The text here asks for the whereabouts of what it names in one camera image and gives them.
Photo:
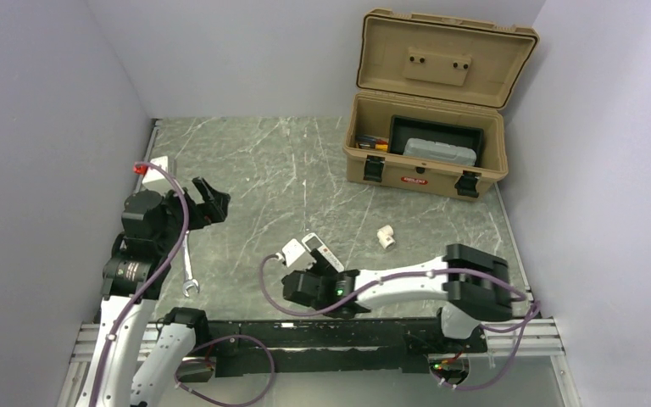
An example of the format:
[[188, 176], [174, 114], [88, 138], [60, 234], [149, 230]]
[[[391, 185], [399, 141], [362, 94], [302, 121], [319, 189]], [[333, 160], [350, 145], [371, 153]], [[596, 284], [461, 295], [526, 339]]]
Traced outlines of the white remote control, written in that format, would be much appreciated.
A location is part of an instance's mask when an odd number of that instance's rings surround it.
[[336, 255], [328, 248], [325, 242], [314, 232], [305, 235], [301, 243], [309, 252], [317, 251], [325, 261], [332, 266], [336, 272], [345, 271], [344, 265]]

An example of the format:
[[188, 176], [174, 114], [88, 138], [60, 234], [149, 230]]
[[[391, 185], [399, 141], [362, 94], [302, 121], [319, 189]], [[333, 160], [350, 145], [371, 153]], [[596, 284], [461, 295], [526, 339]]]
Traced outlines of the white pipe elbow fitting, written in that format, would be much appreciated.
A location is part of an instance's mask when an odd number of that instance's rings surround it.
[[376, 237], [378, 239], [379, 244], [384, 250], [390, 250], [396, 244], [394, 239], [394, 230], [390, 225], [385, 225], [381, 227], [376, 232]]

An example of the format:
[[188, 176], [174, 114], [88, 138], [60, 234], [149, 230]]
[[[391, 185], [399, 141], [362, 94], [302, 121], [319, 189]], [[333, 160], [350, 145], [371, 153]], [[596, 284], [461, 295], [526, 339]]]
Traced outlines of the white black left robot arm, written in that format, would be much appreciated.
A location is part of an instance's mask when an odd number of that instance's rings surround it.
[[103, 267], [102, 300], [96, 348], [79, 406], [153, 406], [164, 390], [164, 377], [175, 371], [177, 356], [197, 356], [209, 345], [204, 312], [177, 310], [166, 319], [175, 338], [166, 348], [137, 360], [171, 262], [185, 247], [189, 231], [225, 221], [230, 194], [192, 179], [202, 198], [196, 203], [185, 188], [145, 189], [131, 194], [121, 215], [123, 231], [115, 238]]

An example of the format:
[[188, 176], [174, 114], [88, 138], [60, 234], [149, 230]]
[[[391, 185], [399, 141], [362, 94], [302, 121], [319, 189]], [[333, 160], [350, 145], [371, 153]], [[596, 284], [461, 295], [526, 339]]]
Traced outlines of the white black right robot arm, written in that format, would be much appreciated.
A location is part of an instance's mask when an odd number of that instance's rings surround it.
[[333, 255], [297, 240], [276, 257], [289, 271], [281, 280], [283, 298], [315, 315], [347, 320], [391, 304], [442, 301], [433, 340], [444, 352], [456, 350], [482, 322], [513, 315], [507, 261], [460, 243], [434, 259], [388, 270], [338, 270]]

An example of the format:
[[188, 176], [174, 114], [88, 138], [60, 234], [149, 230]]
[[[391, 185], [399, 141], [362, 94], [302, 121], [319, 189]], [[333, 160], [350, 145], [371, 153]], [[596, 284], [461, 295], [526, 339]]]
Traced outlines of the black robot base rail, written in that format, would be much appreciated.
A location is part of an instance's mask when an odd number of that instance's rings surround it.
[[210, 321], [194, 356], [217, 377], [246, 374], [400, 370], [425, 373], [426, 357], [484, 354], [482, 329], [447, 338], [436, 317], [301, 321]]

